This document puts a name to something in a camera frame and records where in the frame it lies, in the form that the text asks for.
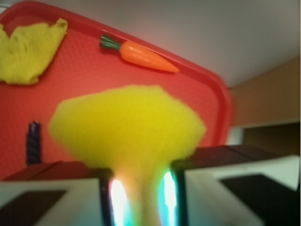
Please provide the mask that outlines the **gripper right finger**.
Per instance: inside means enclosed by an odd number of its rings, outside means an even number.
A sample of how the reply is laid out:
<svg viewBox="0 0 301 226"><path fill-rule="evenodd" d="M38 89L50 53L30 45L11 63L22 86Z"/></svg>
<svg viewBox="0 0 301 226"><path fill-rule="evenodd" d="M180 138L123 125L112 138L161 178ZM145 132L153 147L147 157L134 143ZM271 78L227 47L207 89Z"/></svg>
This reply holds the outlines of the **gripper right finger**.
<svg viewBox="0 0 301 226"><path fill-rule="evenodd" d="M251 146L199 148L171 164L179 226L298 226L300 157Z"/></svg>

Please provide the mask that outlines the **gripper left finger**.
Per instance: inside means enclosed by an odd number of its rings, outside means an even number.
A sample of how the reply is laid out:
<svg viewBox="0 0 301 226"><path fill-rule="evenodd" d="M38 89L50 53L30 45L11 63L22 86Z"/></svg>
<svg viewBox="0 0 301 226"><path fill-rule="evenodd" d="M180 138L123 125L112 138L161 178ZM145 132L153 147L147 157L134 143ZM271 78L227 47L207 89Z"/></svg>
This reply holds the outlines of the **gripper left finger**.
<svg viewBox="0 0 301 226"><path fill-rule="evenodd" d="M0 182L2 226L112 226L113 172L53 162L26 167Z"/></svg>

